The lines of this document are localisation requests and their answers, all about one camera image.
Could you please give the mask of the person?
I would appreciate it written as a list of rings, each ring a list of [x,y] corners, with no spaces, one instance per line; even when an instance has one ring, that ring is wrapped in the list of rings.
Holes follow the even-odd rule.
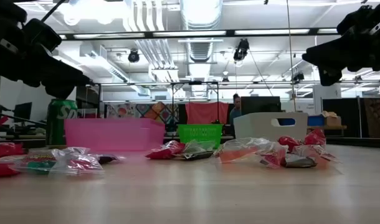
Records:
[[[240,105],[241,100],[240,100],[240,96],[237,93],[233,95],[233,103],[234,103],[234,107],[229,113],[229,124],[231,126],[234,125],[235,118],[242,116],[241,105]]]

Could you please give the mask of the brown Hershey's chocolate bar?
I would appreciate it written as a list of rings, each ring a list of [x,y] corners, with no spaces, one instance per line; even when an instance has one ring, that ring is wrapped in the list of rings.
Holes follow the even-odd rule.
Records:
[[[113,155],[101,154],[101,155],[96,155],[95,157],[97,158],[100,165],[108,164],[113,161],[118,161],[118,158]]]
[[[210,158],[213,155],[213,153],[214,153],[213,151],[187,153],[187,154],[181,154],[181,158],[187,161],[195,161],[195,160]]]
[[[310,167],[316,167],[317,163],[309,158],[309,157],[303,157],[296,154],[286,154],[283,166],[286,168],[310,168]]]

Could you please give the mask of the blue storage bin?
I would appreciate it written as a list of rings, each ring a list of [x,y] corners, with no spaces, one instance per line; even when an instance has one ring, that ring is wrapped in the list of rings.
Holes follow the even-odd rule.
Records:
[[[322,115],[309,116],[307,121],[308,126],[324,126],[325,117]]]

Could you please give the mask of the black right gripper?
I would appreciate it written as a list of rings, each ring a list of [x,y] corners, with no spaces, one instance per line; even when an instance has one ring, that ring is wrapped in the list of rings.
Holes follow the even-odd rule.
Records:
[[[380,71],[380,21],[357,23],[339,39],[308,48],[302,59],[318,66],[323,86],[338,82],[345,68]]]

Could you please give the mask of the large black monitor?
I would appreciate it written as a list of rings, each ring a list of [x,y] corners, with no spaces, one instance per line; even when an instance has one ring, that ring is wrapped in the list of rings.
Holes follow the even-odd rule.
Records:
[[[282,111],[278,96],[244,96],[241,98],[240,105],[243,115]]]

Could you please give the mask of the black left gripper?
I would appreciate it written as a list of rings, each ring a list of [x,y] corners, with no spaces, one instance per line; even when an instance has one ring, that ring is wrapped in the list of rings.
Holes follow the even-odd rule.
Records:
[[[0,32],[0,76],[34,88],[43,86],[48,95],[62,99],[74,87],[92,86],[82,71],[53,58],[40,44],[27,45],[20,33],[3,37]]]

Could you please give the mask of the red KitKat candy bar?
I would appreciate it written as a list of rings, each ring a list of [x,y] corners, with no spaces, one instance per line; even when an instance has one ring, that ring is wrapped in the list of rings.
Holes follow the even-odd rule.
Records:
[[[20,174],[19,171],[11,169],[12,164],[0,163],[0,177],[10,177]]]
[[[181,154],[185,146],[185,143],[172,140],[152,149],[145,157],[148,159],[172,159],[176,154]]]
[[[292,153],[295,146],[300,146],[301,142],[299,140],[296,140],[290,136],[282,136],[278,139],[278,143],[287,146],[288,152]]]
[[[321,147],[325,147],[326,137],[321,129],[314,129],[312,132],[306,135],[304,139],[304,144],[320,145]]]
[[[15,144],[13,142],[0,142],[0,157],[22,154],[24,154],[22,144]]]

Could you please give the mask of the brown patterned panel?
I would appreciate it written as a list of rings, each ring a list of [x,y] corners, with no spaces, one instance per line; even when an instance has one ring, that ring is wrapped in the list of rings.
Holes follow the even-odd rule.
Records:
[[[380,138],[380,98],[365,98],[369,137]]]

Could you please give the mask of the colourful patterned quilt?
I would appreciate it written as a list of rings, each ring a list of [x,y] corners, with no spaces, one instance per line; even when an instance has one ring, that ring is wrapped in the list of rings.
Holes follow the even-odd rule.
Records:
[[[153,104],[109,104],[105,113],[107,118],[147,118],[164,124],[179,122],[178,105],[164,104],[160,101]]]

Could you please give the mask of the green plastic basket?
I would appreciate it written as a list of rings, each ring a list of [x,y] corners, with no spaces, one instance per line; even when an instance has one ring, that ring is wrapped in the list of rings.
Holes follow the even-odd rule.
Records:
[[[179,124],[178,134],[182,143],[190,141],[212,141],[218,148],[221,144],[222,124]]]

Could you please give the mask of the white plastic bin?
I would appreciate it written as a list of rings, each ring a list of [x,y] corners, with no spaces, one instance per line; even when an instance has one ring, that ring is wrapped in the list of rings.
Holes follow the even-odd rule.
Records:
[[[281,126],[278,119],[294,119],[295,124]],[[282,136],[303,139],[307,131],[307,113],[261,112],[234,118],[235,136],[239,138],[265,138],[277,141]]]

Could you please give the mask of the wooden background table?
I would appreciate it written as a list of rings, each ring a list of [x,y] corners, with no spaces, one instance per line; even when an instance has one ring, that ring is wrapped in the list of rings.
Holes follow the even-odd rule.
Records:
[[[323,130],[345,130],[347,126],[307,126],[307,129],[323,129]]]

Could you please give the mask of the brown cardboard box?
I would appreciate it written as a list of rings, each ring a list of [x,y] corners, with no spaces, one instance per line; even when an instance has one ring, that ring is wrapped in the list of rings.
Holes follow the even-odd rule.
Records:
[[[325,118],[325,126],[341,126],[341,117],[332,111],[323,111],[321,114]]]

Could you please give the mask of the pink plastic bin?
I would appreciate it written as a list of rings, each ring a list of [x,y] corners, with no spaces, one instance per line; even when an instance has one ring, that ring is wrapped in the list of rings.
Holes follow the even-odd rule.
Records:
[[[91,152],[143,152],[162,145],[165,125],[148,118],[80,118],[65,120],[68,147]]]

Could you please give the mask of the small black monitor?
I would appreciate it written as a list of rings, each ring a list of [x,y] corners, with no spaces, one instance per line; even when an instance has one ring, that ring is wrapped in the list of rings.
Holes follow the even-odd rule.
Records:
[[[15,123],[22,122],[22,120],[19,120],[17,118],[30,119],[31,109],[32,109],[32,102],[16,105],[14,108],[14,117],[15,117],[14,122]]]

